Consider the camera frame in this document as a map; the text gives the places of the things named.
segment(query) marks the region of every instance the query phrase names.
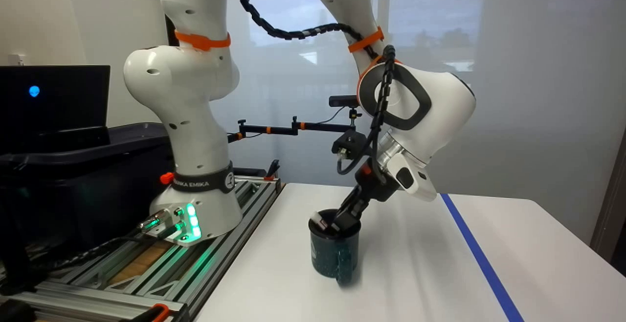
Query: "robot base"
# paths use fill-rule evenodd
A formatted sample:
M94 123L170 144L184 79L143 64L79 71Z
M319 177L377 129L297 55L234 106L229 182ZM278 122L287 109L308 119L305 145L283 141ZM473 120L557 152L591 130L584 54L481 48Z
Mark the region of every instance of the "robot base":
M242 219L234 191L181 192L168 186L150 204L150 213L162 209L170 213L168 219L150 230L148 235L156 236L160 231L182 221L185 223L183 228L165 240L186 247L227 233Z

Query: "laptop screen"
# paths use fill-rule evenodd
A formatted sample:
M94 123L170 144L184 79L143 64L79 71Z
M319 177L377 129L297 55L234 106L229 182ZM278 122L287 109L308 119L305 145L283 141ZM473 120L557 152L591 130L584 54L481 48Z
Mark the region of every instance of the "laptop screen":
M0 66L3 137L105 126L109 73L110 66Z

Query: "blue dot on screen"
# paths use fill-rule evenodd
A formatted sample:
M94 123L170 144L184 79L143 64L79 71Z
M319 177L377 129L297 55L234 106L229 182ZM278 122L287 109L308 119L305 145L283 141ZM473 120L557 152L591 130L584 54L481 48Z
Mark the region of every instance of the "blue dot on screen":
M40 89L38 86L31 86L28 89L28 93L31 95L31 97L36 97L39 95Z

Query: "laptop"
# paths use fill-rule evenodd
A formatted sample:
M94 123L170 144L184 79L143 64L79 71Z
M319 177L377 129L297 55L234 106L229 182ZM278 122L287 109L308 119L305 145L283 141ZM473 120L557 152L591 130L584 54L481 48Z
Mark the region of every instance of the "laptop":
M0 66L0 154L108 143L110 66Z

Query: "mug handle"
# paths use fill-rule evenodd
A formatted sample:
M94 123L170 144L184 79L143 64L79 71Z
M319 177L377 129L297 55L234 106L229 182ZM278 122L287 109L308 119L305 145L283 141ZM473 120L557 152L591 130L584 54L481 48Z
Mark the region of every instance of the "mug handle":
M337 243L337 280L338 284L348 284L352 281L352 253L345 242Z

